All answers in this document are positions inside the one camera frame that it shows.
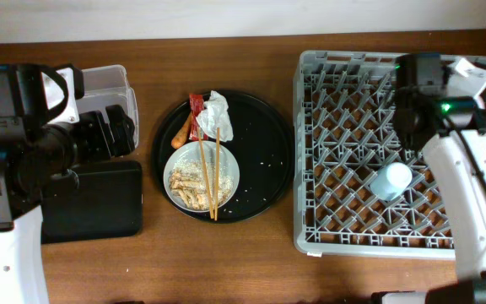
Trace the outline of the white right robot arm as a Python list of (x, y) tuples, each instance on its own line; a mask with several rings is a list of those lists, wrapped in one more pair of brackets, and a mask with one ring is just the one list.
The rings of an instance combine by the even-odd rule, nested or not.
[(457, 283), (427, 291), (425, 303), (486, 303), (486, 113), (470, 96), (398, 89), (394, 128), (422, 152), (449, 217)]

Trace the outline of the light blue plastic cup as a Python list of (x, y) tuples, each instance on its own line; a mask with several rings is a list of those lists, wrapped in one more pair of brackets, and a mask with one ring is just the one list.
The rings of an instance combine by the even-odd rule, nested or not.
[(395, 162), (380, 168), (376, 178), (370, 184), (370, 191), (384, 201), (391, 201), (400, 196), (412, 181), (410, 168)]

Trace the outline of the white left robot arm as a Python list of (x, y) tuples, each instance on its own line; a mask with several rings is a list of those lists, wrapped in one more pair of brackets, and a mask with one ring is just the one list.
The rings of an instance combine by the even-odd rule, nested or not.
[(58, 179), (83, 164), (136, 148), (137, 114), (120, 105), (83, 112), (74, 123), (50, 113), (0, 112), (0, 303), (47, 303), (41, 205)]

